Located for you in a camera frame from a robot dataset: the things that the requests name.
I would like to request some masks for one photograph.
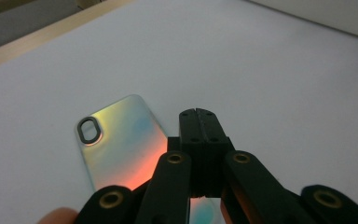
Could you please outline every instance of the human hand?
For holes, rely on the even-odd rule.
[[[37,224],[74,224],[77,211],[71,208],[58,208],[45,215]]]

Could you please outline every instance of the black plastic part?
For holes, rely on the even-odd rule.
[[[318,223],[358,223],[358,204],[335,189],[322,185],[306,187],[300,201]]]
[[[167,151],[180,151],[179,137],[168,137]]]
[[[95,192],[84,205],[75,224],[128,224],[133,201],[132,192],[124,187],[109,186]]]
[[[85,137],[84,137],[84,134],[83,134],[83,131],[81,130],[81,126],[87,122],[87,121],[92,121],[92,123],[94,124],[94,128],[95,130],[97,131],[97,133],[95,134],[95,137],[93,137],[92,139],[90,140],[87,140]],[[86,118],[83,118],[81,121],[79,121],[79,123],[77,124],[77,132],[79,134],[79,138],[80,138],[80,141],[84,144],[93,144],[95,143],[101,136],[101,129],[100,129],[100,126],[98,125],[98,122],[97,122],[97,119],[93,118],[93,117],[86,117]]]
[[[139,213],[142,200],[144,199],[147,188],[149,187],[150,180],[144,182],[141,186],[132,191],[133,201],[131,206],[131,214],[128,218],[129,223],[133,223],[136,219],[136,214]]]
[[[188,155],[180,151],[164,153],[158,160],[134,223],[188,223],[190,173]]]
[[[220,198],[225,183],[221,165],[224,155],[234,150],[231,141],[216,115],[208,110],[183,111],[179,126],[180,149],[193,161],[191,197]]]
[[[228,152],[224,172],[251,223],[315,223],[254,155]]]
[[[249,220],[241,209],[241,205],[235,198],[229,186],[223,190],[222,199],[220,201],[220,210],[226,224],[249,224]]]

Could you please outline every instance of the camera cutout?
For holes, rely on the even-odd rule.
[[[82,119],[77,125],[77,132],[79,133],[80,141],[84,144],[93,144],[101,136],[100,126],[97,119],[93,117]]]

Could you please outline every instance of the iridescent phone case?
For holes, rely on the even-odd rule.
[[[151,178],[167,137],[138,95],[78,122],[76,136],[96,190],[109,185],[136,189]]]

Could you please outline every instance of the white table surface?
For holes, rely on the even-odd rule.
[[[241,0],[138,0],[0,65],[0,223],[80,209],[75,125],[131,93],[167,135],[209,109],[286,188],[358,202],[358,37]]]

